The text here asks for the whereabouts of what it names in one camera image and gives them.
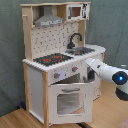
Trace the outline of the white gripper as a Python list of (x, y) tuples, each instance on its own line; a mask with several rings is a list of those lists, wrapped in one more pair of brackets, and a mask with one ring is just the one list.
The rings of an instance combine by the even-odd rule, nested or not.
[(88, 58), (86, 64), (94, 71), (98, 71), (101, 67), (101, 61), (99, 59)]

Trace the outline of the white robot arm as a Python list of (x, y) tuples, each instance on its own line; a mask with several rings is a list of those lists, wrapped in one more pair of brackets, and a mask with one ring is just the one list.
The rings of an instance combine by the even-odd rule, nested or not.
[(86, 64), (101, 78), (116, 85), (116, 96), (128, 101), (128, 70), (109, 66), (99, 59), (88, 58)]

